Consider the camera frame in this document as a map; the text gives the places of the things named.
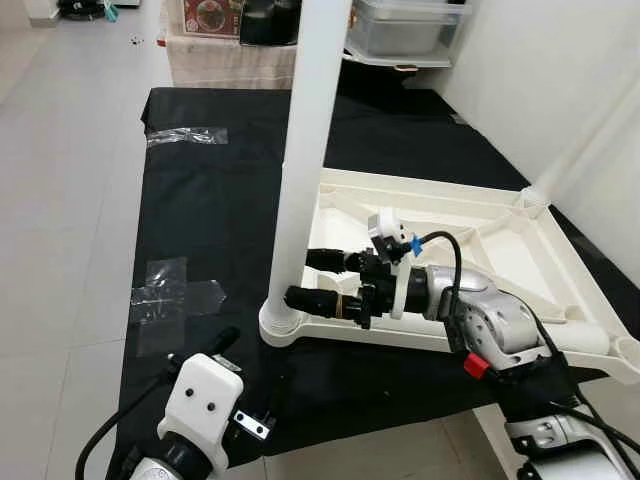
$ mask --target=floor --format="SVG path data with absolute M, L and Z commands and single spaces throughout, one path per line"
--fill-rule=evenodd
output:
M 68 480 L 117 405 L 160 2 L 0 32 L 0 476 Z M 132 36 L 143 39 L 134 45 Z M 89 459 L 104 478 L 113 435 Z M 259 460 L 231 479 L 502 479 L 470 412 Z

